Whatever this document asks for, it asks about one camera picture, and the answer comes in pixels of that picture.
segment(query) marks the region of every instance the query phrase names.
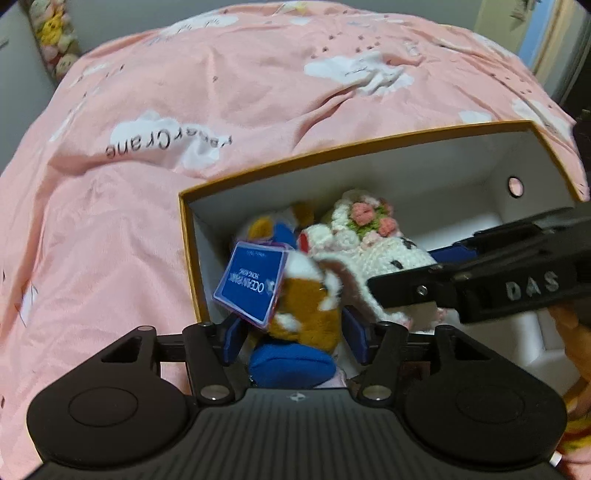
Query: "plush toy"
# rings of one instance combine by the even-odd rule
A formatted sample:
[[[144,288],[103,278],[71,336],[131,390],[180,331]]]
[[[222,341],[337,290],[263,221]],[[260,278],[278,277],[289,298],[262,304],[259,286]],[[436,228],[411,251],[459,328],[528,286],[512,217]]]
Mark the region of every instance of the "plush toy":
[[[434,303],[385,310],[367,287],[371,277],[436,263],[402,235],[386,201],[351,190],[324,221],[305,229],[300,244],[307,245],[323,268],[339,276],[344,304],[354,305],[371,321],[396,322],[414,331],[431,330],[441,322],[444,310]]]
[[[62,13],[54,14],[49,20],[45,21],[37,38],[41,45],[57,45],[63,32]]]
[[[55,4],[51,0],[34,0],[29,7],[29,17],[35,32],[48,21],[56,12]]]
[[[298,202],[285,210],[261,215],[247,222],[236,235],[236,240],[270,241],[283,243],[297,249],[296,232],[314,222],[311,207]]]
[[[52,66],[57,65],[57,62],[60,61],[58,54],[59,54],[59,50],[57,49],[57,47],[53,46],[53,45],[41,45],[40,46],[41,49],[41,56],[43,57],[43,60],[45,60],[45,62],[47,64],[50,64]]]
[[[70,70],[74,62],[78,60],[78,56],[72,53],[65,54],[56,65],[56,79],[61,82],[62,78]]]
[[[297,234],[314,221],[311,207],[295,203],[279,212],[248,222],[237,240],[268,241],[289,245],[290,251],[275,315],[268,334],[332,353],[340,339],[340,280],[306,253],[297,251]]]
[[[299,231],[312,221],[309,206],[298,203],[251,220],[236,236],[292,248],[268,330],[265,335],[253,331],[248,341],[256,343],[248,359],[249,373],[261,387],[312,388],[337,372],[332,353],[341,338],[341,283],[296,249]]]

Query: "pink crochet flower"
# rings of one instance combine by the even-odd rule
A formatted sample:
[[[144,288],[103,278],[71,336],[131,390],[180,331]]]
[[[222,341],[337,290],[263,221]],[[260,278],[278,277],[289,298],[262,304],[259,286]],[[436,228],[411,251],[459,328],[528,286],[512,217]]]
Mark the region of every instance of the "pink crochet flower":
[[[371,230],[370,232],[367,232],[365,234],[365,236],[363,237],[363,240],[361,240],[361,247],[362,248],[372,247],[377,242],[379,242],[381,239],[382,239],[382,237],[380,236],[379,233],[377,233],[375,230]]]
[[[374,209],[367,203],[357,202],[351,207],[351,220],[353,220],[359,226],[367,225],[374,218]]]
[[[396,220],[390,217],[380,218],[378,233],[382,236],[388,236],[398,229]]]

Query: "pink duvet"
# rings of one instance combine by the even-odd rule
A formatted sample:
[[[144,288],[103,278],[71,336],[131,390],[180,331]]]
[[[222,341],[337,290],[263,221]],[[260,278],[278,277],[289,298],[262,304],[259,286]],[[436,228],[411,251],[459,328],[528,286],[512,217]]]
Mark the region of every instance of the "pink duvet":
[[[468,30],[287,2],[85,55],[0,177],[0,477],[40,462],[25,426],[37,392],[138,325],[194,321],[180,190],[334,145],[522,118],[587,199],[572,120],[517,57]]]

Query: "ocean park tag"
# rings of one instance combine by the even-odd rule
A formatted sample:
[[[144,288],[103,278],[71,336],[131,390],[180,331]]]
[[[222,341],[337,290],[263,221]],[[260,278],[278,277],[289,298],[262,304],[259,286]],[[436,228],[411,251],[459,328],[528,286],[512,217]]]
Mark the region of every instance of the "ocean park tag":
[[[238,242],[213,298],[265,330],[273,314],[288,251]]]

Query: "knitted toy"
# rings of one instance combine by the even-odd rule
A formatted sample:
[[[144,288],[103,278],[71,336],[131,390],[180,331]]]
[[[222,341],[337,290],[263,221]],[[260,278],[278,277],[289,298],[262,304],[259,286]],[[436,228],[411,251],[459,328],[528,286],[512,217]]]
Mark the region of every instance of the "knitted toy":
[[[356,306],[370,320],[396,322],[412,330],[430,330],[441,321],[444,311],[433,303],[385,310],[367,287],[371,277],[436,263],[402,235],[386,201],[351,190],[324,221],[305,229],[300,244],[339,276],[343,304]]]

